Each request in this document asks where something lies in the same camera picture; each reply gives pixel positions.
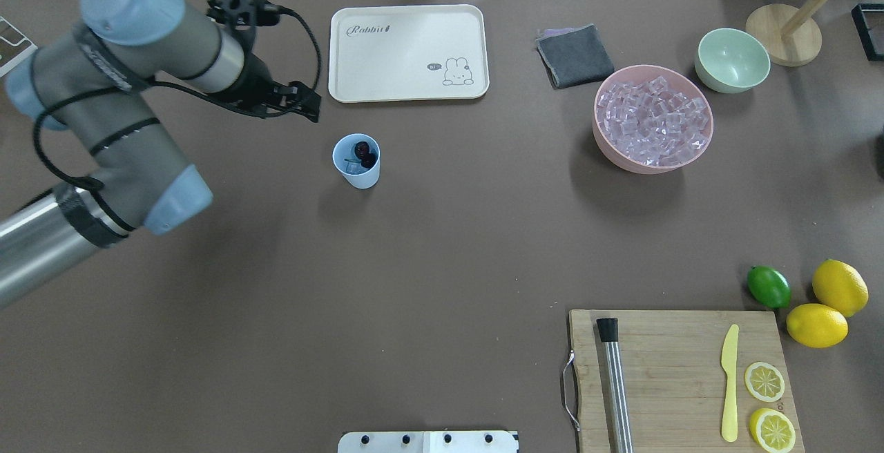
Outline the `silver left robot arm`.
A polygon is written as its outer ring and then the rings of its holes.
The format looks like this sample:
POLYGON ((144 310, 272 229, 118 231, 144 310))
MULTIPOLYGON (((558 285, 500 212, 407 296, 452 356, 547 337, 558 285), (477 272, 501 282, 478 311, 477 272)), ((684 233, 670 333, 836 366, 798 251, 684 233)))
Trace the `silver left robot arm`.
POLYGON ((250 117, 317 122, 316 86, 274 81, 256 29, 294 10, 268 0, 80 0, 80 20, 12 69, 6 92, 58 183, 2 223, 2 305, 145 227, 173 230, 211 189, 142 94, 177 89, 250 117))

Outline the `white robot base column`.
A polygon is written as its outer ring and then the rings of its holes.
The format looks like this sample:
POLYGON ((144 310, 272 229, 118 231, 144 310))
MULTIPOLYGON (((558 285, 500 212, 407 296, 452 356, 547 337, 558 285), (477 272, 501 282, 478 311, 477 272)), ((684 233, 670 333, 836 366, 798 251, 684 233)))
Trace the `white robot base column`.
POLYGON ((338 452, 519 452, 518 433, 505 430, 350 432, 338 452))

